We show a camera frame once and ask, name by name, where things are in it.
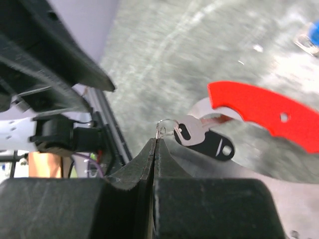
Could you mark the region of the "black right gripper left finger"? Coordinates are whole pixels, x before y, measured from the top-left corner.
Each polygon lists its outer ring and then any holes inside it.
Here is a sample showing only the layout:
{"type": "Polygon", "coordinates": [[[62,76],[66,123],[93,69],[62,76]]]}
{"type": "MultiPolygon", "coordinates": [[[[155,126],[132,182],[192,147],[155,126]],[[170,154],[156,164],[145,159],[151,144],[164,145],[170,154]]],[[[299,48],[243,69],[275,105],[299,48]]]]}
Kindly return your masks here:
{"type": "Polygon", "coordinates": [[[150,239],[156,140],[108,178],[11,178],[0,186],[3,239],[150,239]]]}

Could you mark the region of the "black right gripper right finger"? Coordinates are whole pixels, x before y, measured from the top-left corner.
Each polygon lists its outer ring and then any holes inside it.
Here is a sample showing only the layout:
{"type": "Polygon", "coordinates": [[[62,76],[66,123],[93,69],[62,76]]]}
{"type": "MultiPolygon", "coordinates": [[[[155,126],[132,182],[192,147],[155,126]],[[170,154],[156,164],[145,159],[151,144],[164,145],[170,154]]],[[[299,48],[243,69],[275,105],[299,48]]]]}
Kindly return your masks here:
{"type": "Polygon", "coordinates": [[[283,239],[266,185],[248,178],[193,178],[157,141],[155,228],[159,239],[283,239]]]}

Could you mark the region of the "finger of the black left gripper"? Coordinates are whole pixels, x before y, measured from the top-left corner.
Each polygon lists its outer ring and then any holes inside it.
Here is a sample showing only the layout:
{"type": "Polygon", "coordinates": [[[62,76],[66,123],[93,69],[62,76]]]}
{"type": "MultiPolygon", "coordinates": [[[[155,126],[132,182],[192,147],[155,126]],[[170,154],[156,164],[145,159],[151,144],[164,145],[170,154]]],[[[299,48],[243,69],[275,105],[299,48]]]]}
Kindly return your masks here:
{"type": "Polygon", "coordinates": [[[110,77],[74,41],[46,0],[2,0],[0,32],[70,86],[113,92],[110,77]]]}
{"type": "Polygon", "coordinates": [[[16,97],[34,112],[86,112],[84,100],[55,72],[54,51],[44,40],[0,35],[0,110],[16,97]]]}

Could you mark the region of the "key with blue tag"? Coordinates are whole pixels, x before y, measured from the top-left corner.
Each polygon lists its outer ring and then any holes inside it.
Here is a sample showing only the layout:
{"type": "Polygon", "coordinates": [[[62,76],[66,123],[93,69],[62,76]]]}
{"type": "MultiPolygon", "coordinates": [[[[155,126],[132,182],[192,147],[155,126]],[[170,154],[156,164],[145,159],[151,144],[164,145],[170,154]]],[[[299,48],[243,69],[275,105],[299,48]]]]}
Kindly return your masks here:
{"type": "Polygon", "coordinates": [[[319,56],[319,21],[307,23],[294,37],[294,44],[311,56],[319,56]]]}

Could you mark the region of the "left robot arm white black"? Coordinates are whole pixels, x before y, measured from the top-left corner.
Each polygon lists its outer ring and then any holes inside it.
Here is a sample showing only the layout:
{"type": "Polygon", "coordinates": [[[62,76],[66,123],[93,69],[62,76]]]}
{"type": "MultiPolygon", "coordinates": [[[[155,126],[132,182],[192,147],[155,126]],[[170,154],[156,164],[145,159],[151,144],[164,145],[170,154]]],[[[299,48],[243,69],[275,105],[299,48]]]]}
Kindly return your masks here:
{"type": "Polygon", "coordinates": [[[1,120],[1,149],[61,156],[105,149],[105,128],[76,84],[115,90],[48,1],[1,1],[0,111],[17,106],[34,112],[1,120]]]}

